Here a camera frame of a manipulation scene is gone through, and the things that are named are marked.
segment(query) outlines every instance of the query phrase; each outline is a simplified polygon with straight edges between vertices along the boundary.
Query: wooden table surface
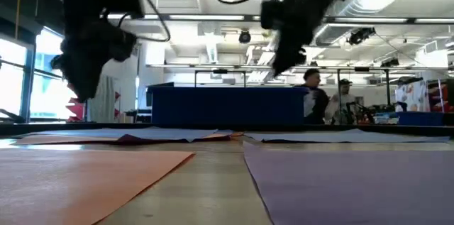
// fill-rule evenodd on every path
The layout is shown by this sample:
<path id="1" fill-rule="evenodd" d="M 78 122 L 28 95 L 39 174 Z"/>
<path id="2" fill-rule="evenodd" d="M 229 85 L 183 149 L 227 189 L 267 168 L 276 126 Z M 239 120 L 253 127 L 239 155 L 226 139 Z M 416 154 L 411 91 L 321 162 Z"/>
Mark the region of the wooden table surface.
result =
<path id="1" fill-rule="evenodd" d="M 271 224 L 243 159 L 241 141 L 146 146 L 40 146 L 90 150 L 183 150 L 196 155 L 99 224 Z M 0 148 L 10 141 L 0 140 Z M 268 143 L 280 150 L 454 150 L 452 143 Z"/>

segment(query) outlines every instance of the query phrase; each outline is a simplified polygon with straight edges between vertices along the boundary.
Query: glass window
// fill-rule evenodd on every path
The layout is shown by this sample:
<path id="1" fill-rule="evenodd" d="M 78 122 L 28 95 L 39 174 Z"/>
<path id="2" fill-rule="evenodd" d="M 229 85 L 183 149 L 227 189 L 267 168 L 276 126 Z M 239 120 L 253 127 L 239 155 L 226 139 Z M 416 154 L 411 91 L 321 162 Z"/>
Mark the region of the glass window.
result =
<path id="1" fill-rule="evenodd" d="M 3 64 L 0 67 L 0 109 L 19 115 L 22 100 L 23 68 Z"/>
<path id="2" fill-rule="evenodd" d="M 67 82 L 35 74 L 31 93 L 30 117 L 47 119 L 68 119 L 74 114 L 67 109 L 74 92 Z"/>
<path id="3" fill-rule="evenodd" d="M 62 53 L 60 45 L 63 37 L 51 30 L 44 28 L 40 35 L 36 36 L 35 69 L 62 75 L 59 70 L 52 70 L 50 61 Z"/>
<path id="4" fill-rule="evenodd" d="M 0 39 L 0 57 L 7 62 L 25 65 L 27 49 L 11 41 Z"/>

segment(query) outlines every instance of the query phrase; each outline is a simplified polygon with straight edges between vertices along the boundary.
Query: curtain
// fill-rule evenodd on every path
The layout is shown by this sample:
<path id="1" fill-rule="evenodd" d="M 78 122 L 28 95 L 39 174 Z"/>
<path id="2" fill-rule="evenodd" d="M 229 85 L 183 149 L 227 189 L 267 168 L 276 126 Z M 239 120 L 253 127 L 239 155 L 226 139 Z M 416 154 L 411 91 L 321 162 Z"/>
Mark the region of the curtain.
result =
<path id="1" fill-rule="evenodd" d="M 96 95 L 88 101 L 88 121 L 98 123 L 115 122 L 115 89 L 114 79 L 101 75 Z"/>

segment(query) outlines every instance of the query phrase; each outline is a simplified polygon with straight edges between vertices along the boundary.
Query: paper sheet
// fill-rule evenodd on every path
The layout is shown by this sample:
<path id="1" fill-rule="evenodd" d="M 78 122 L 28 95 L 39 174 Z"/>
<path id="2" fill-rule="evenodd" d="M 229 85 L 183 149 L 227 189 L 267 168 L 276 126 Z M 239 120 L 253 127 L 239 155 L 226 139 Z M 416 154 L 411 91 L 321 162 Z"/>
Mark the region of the paper sheet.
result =
<path id="1" fill-rule="evenodd" d="M 192 153 L 0 149 L 0 224 L 90 225 Z"/>
<path id="2" fill-rule="evenodd" d="M 225 140 L 227 133 L 217 130 L 177 128 L 87 129 L 43 131 L 17 139 L 14 145 L 49 143 L 150 143 L 151 141 Z"/>
<path id="3" fill-rule="evenodd" d="M 352 129 L 339 132 L 245 133 L 257 141 L 294 141 L 314 143 L 445 143 L 450 136 L 403 136 Z"/>
<path id="4" fill-rule="evenodd" d="M 244 149 L 275 225 L 454 224 L 453 151 Z"/>

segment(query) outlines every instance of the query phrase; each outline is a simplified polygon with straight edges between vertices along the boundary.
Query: man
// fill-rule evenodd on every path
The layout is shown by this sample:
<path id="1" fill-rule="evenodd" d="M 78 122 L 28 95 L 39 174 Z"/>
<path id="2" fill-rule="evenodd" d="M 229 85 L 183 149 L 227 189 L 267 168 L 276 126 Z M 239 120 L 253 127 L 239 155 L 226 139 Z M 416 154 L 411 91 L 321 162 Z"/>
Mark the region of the man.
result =
<path id="1" fill-rule="evenodd" d="M 298 86 L 309 90 L 309 93 L 304 96 L 304 123 L 323 125 L 329 100 L 326 93 L 319 89 L 320 72 L 317 69 L 308 69 L 304 73 L 304 81 L 303 85 Z"/>
<path id="2" fill-rule="evenodd" d="M 339 125 L 342 124 L 354 124 L 355 123 L 355 105 L 349 105 L 350 111 L 353 114 L 348 114 L 347 105 L 355 102 L 355 97 L 350 93 L 350 82 L 348 79 L 342 79 L 339 82 L 340 85 L 340 102 L 342 112 L 339 112 L 339 93 L 336 93 L 331 97 L 331 100 L 325 110 L 325 120 L 330 121 L 331 124 Z"/>

